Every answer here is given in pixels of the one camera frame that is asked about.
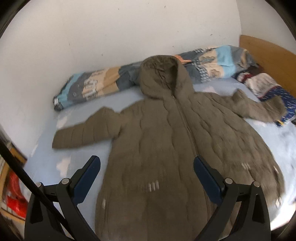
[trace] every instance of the bed sheet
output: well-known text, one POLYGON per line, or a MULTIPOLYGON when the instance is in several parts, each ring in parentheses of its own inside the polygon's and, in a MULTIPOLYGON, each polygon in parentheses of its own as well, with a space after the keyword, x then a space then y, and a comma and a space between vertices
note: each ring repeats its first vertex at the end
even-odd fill
MULTIPOLYGON (((259 101, 245 85, 232 78, 216 79, 204 84, 194 85, 196 91, 214 92, 224 96, 232 95, 237 88, 243 90, 249 98, 259 101)), ((100 157, 101 170, 85 201, 78 205, 81 214, 93 230, 96 199, 106 170, 111 141, 105 140, 79 149, 53 150, 51 146, 54 134, 57 129, 85 121, 103 106, 119 112, 135 101, 143 99, 143 97, 140 89, 133 87, 62 111, 56 118, 49 120, 24 167, 34 182, 40 181, 44 185, 51 185, 58 183, 62 178, 71 177, 92 155, 100 157)), ((296 197, 296 127, 291 123, 278 128, 273 123, 265 124, 251 119, 246 119, 246 121, 269 146, 284 175, 285 195, 269 207, 270 218, 273 220, 282 207, 293 202, 296 197)), ((30 192, 22 183, 21 190, 26 199, 29 200, 30 192)))

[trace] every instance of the jacket sleeve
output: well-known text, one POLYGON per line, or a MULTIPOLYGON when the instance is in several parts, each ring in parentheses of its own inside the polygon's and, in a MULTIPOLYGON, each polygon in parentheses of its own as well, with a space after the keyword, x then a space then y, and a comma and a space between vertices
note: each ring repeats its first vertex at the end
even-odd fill
POLYGON ((77 148, 118 136, 123 118, 112 109, 103 107, 84 123, 58 130, 52 148, 77 148))
POLYGON ((238 89, 233 96, 223 97, 227 107, 243 118, 274 122, 285 116, 287 110, 281 97, 275 96, 264 102, 255 102, 238 89))

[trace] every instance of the wooden headboard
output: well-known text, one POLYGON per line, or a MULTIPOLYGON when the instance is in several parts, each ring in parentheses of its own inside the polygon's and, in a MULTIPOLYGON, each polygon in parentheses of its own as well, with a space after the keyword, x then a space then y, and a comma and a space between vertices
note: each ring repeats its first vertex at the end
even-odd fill
POLYGON ((247 49, 264 71, 296 97, 296 55, 270 42, 241 35, 239 46, 247 49))

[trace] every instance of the jacket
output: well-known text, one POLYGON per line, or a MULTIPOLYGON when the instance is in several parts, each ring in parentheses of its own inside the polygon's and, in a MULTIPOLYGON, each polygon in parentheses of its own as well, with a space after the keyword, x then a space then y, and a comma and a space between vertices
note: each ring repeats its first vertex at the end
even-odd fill
POLYGON ((193 170, 197 155, 224 178, 258 181, 267 204, 280 197, 280 168, 243 119, 279 119, 286 112, 280 97, 257 103, 241 90, 233 96, 195 92, 172 56, 146 59, 138 80, 145 99, 120 113, 101 108, 84 123, 57 131, 52 143, 78 148, 113 139, 96 205, 101 240, 194 240, 215 210, 193 170))

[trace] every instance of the jacket zipper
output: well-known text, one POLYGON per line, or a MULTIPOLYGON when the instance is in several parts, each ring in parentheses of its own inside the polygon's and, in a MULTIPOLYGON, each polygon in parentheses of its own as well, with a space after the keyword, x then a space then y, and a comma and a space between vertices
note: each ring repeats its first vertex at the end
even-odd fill
MULTIPOLYGON (((194 144, 194 141, 193 141, 194 140, 193 134, 192 134, 191 130, 189 129, 188 122, 187 122, 187 120, 185 118, 184 112, 183 112, 183 110, 182 110, 182 108, 180 106, 179 101, 173 95, 172 95, 172 97, 173 97, 174 101, 176 102, 176 105, 177 105, 178 111, 180 113, 181 119, 183 121, 183 124, 186 127, 186 130, 187 130, 187 135, 188 135, 190 143, 191 143, 193 154, 196 157, 197 156, 197 150, 196 150, 196 147, 195 147, 195 144, 194 144)), ((205 195, 205 203, 206 203, 206 206, 207 206, 208 221, 209 221, 210 215, 211 215, 211 210, 209 209, 210 203, 209 203, 209 198, 208 198, 205 190, 203 190, 203 191, 204 191, 204 195, 205 195)))

